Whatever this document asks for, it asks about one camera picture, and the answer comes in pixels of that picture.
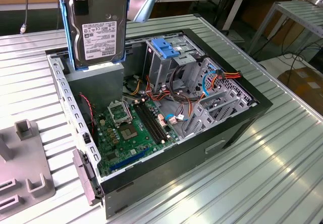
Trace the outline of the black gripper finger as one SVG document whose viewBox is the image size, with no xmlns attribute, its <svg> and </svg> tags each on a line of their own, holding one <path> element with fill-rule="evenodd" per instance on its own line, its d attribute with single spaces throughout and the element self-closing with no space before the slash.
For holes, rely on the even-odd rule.
<svg viewBox="0 0 323 224">
<path fill-rule="evenodd" d="M 75 15 L 88 15 L 88 0 L 75 0 Z"/>
</svg>

